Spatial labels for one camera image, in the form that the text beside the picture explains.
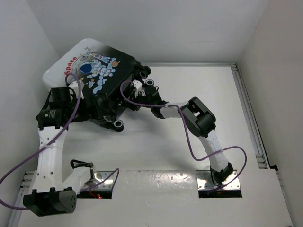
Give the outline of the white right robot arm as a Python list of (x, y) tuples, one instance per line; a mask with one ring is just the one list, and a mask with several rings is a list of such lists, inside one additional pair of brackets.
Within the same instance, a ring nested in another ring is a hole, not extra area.
[(192, 133), (202, 143), (210, 162), (210, 171), (214, 183), (219, 188), (233, 173), (232, 164), (223, 153), (215, 131), (216, 118), (206, 105), (198, 98), (180, 104), (170, 104), (162, 100), (155, 86), (130, 84), (132, 91), (129, 102), (133, 105), (151, 109), (153, 115), (159, 119), (181, 118), (185, 126), (187, 140), (188, 133)]

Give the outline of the black white kids suitcase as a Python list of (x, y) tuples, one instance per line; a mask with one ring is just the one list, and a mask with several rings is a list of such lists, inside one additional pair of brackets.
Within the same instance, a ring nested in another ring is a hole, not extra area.
[(133, 56), (86, 38), (71, 48), (42, 76), (50, 92), (52, 88), (68, 87), (80, 80), (94, 95), (95, 117), (91, 121), (100, 127), (121, 132), (124, 129), (120, 116), (125, 109), (139, 110), (129, 102), (133, 80), (143, 86), (155, 86), (148, 79), (151, 68), (142, 65)]

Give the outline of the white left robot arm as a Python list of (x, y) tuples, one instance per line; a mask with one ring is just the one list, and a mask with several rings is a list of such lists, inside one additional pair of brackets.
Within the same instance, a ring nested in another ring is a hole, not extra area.
[(24, 206), (39, 217), (73, 213), (77, 195), (92, 178), (93, 163), (71, 161), (72, 173), (62, 178), (62, 157), (68, 127), (80, 105), (78, 88), (52, 88), (37, 115), (41, 152), (31, 192), (24, 196)]

